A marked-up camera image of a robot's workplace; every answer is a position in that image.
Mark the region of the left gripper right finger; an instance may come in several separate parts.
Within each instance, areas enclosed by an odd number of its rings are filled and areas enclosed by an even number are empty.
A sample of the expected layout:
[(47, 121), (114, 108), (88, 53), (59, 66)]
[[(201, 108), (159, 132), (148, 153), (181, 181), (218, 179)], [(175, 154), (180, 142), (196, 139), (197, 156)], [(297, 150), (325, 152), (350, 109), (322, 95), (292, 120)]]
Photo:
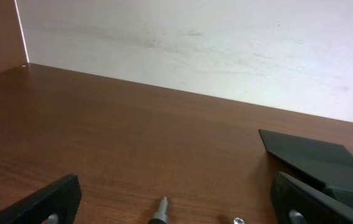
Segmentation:
[(284, 172), (273, 179), (270, 198), (279, 223), (353, 224), (353, 208)]

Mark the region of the yellow black screwdriver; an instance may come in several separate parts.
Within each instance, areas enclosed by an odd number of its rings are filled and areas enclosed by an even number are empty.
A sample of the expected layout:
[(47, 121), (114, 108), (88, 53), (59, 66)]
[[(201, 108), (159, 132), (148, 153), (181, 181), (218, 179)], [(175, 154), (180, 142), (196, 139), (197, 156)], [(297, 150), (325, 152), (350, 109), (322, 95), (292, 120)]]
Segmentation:
[(147, 224), (167, 224), (167, 209), (168, 209), (168, 200), (166, 197), (161, 199), (157, 211), (154, 213), (152, 218), (147, 222)]

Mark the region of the orange socket bit rail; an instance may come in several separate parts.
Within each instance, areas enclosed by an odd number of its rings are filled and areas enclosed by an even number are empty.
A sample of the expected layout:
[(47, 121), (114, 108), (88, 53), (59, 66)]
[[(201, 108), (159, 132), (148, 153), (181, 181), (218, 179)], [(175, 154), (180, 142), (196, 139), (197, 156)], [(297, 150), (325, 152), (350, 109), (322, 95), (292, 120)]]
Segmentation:
[(233, 219), (233, 224), (245, 224), (245, 221), (239, 217)]

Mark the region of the black open gift box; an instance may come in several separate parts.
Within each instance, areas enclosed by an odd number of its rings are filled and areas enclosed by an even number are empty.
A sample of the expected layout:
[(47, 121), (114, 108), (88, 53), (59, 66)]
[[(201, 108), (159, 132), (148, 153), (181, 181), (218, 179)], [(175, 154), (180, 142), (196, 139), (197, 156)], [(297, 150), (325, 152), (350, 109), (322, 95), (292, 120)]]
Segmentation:
[(291, 168), (295, 179), (353, 208), (353, 155), (340, 144), (261, 129), (267, 152)]

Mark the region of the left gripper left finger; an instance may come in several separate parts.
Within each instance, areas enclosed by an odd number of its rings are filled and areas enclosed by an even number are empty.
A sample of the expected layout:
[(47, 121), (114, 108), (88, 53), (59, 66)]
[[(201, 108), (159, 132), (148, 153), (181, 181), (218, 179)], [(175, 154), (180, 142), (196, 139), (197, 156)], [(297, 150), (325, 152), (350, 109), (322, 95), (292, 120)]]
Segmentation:
[(81, 200), (78, 176), (68, 174), (0, 211), (0, 224), (42, 223), (56, 215), (72, 224)]

